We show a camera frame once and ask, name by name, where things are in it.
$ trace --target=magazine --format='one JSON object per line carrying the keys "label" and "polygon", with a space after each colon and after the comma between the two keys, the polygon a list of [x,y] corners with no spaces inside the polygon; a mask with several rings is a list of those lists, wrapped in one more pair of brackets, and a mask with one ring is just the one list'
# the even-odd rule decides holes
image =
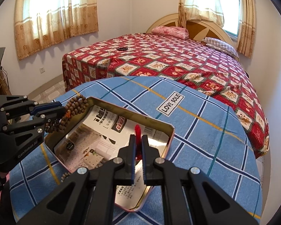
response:
{"label": "magazine", "polygon": [[[140,126],[141,133],[148,136],[149,145],[157,148],[161,156],[169,140],[168,135],[97,105],[90,109],[76,129],[55,146],[54,153],[70,172],[79,167],[98,168],[117,157],[119,149],[129,144],[136,125]],[[115,203],[126,210],[134,209],[145,189],[142,161],[139,161],[135,166],[134,184],[117,186]]]}

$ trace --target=folded pink blanket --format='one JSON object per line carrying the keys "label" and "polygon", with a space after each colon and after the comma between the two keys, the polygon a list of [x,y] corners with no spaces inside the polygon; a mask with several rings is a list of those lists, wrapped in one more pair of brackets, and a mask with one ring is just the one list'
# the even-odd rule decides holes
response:
{"label": "folded pink blanket", "polygon": [[187,29],[174,26],[157,26],[152,29],[152,34],[170,35],[182,40],[187,40],[189,38],[189,33]]}

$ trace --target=blue plaid tablecloth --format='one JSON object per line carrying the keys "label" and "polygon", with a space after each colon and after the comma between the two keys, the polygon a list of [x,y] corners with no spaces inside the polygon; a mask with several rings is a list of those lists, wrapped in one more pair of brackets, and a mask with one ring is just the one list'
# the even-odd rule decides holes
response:
{"label": "blue plaid tablecloth", "polygon": [[[88,82],[75,90],[174,125],[175,136],[167,159],[181,168],[199,167],[260,221],[262,192],[255,157],[230,107],[160,77],[115,77]],[[156,109],[173,92],[184,99],[170,116],[161,114]],[[56,101],[65,105],[74,95],[74,91],[69,91]],[[18,164],[10,173],[10,197],[16,221],[47,196],[65,172],[44,144]],[[139,212],[127,213],[115,206],[113,223],[164,224],[161,189],[153,189]]]}

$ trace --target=beige curtain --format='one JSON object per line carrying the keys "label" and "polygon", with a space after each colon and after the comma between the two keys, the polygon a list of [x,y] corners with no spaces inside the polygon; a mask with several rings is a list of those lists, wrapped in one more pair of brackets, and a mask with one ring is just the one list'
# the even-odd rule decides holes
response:
{"label": "beige curtain", "polygon": [[240,3],[237,51],[248,58],[252,58],[256,28],[255,0],[240,0]]}
{"label": "beige curtain", "polygon": [[220,0],[180,0],[178,26],[186,28],[188,20],[207,20],[223,27]]}
{"label": "beige curtain", "polygon": [[96,0],[17,0],[19,60],[78,35],[98,31]]}

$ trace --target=headboard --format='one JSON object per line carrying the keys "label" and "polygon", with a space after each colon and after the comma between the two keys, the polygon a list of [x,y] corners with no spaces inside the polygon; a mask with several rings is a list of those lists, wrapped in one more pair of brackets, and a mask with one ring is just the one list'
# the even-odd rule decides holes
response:
{"label": "headboard", "polygon": [[[146,33],[151,33],[156,26],[178,26],[178,13],[172,13],[157,20]],[[211,21],[187,21],[186,28],[190,39],[201,42],[205,37],[212,37],[222,40],[235,48],[235,43],[230,36],[220,26]]]}

